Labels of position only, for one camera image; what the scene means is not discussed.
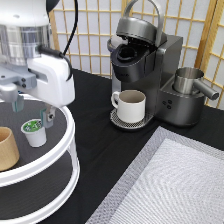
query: mug handle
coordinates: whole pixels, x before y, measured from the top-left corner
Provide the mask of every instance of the mug handle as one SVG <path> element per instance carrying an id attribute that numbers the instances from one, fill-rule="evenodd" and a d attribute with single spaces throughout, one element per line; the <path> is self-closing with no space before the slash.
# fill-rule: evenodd
<path id="1" fill-rule="evenodd" d="M 115 98 L 114 98 L 114 96 L 115 95 L 117 95 L 118 97 L 119 97 L 119 95 L 120 95 L 120 92 L 114 92 L 113 94 L 112 94 L 112 96 L 111 96 L 111 102 L 112 102 L 112 105 L 116 108 L 116 109 L 118 109 L 118 105 L 116 104 L 116 102 L 115 102 Z"/>

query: coffee machine drip tray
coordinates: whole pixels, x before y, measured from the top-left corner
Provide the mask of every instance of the coffee machine drip tray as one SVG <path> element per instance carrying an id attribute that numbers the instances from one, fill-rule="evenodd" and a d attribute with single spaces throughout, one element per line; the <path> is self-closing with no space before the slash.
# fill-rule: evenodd
<path id="1" fill-rule="evenodd" d="M 122 120 L 120 120 L 117 116 L 117 110 L 114 109 L 110 113 L 110 120 L 111 122 L 118 128 L 123 129 L 125 131 L 138 131 L 141 128 L 144 128 L 151 120 L 153 116 L 150 114 L 145 114 L 145 117 L 143 120 L 137 122 L 137 123 L 126 123 Z"/>

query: coffee maker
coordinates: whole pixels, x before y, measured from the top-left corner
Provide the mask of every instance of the coffee maker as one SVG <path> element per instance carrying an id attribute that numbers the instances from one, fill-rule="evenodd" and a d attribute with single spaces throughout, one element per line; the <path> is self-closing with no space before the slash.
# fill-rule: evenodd
<path id="1" fill-rule="evenodd" d="M 163 32 L 164 13 L 155 0 L 148 1 L 157 11 L 158 27 L 129 17 L 137 1 L 132 0 L 127 5 L 119 21 L 116 35 L 128 40 L 128 44 L 121 44 L 112 51 L 111 63 L 113 79 L 119 80 L 121 91 L 138 90 L 145 94 L 146 116 L 138 124 L 126 124 L 116 117 L 116 111 L 113 110 L 111 121 L 125 130 L 142 128 L 153 118 L 180 127 L 195 125 L 199 121 L 206 96 L 214 100 L 218 93 L 204 83 L 200 89 L 202 91 L 190 94 L 174 89 L 183 38 Z"/>

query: frother handle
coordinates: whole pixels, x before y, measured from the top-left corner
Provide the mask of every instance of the frother handle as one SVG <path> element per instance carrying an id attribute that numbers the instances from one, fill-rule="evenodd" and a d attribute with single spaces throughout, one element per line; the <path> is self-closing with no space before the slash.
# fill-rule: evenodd
<path id="1" fill-rule="evenodd" d="M 125 8 L 124 11 L 124 17 L 128 17 L 129 13 L 131 11 L 132 6 L 137 2 L 138 0 L 132 0 L 128 3 L 127 7 Z M 164 21 L 164 12 L 163 9 L 161 7 L 161 5 L 158 3 L 157 0 L 148 0 L 149 2 L 151 2 L 153 4 L 153 6 L 155 7 L 157 14 L 158 14 L 158 28 L 157 28 L 157 33 L 156 33 L 156 42 L 155 42 L 155 46 L 159 47 L 160 42 L 161 42 L 161 37 L 162 37 L 162 33 L 163 33 L 163 21 Z"/>
<path id="2" fill-rule="evenodd" d="M 199 79 L 194 80 L 194 87 L 204 93 L 210 100 L 216 100 L 219 93 Z"/>
<path id="3" fill-rule="evenodd" d="M 118 105 L 116 104 L 116 102 L 115 102 L 115 95 L 117 95 L 118 96 L 118 98 L 119 98 L 119 95 L 120 95 L 120 92 L 114 92 L 113 94 L 112 94 L 112 96 L 111 96 L 111 102 L 112 102 L 112 105 L 116 108 L 116 109 L 118 109 Z"/>

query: white cup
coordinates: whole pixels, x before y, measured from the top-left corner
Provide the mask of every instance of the white cup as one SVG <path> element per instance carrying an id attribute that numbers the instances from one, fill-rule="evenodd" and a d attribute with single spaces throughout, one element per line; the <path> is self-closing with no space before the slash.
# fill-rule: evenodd
<path id="1" fill-rule="evenodd" d="M 145 117 L 145 95 L 137 90 L 114 92 L 111 102 L 117 109 L 117 116 L 126 123 L 136 123 Z"/>
<path id="2" fill-rule="evenodd" d="M 26 129 L 27 125 L 32 124 L 32 122 L 35 122 L 35 126 L 38 125 L 34 130 L 28 130 Z M 46 132 L 45 132 L 45 127 L 41 126 L 41 120 L 40 119 L 33 119 L 30 121 L 27 121 L 24 123 L 21 127 L 21 131 L 25 134 L 29 144 L 31 147 L 40 147 L 44 145 L 47 141 L 46 138 Z"/>

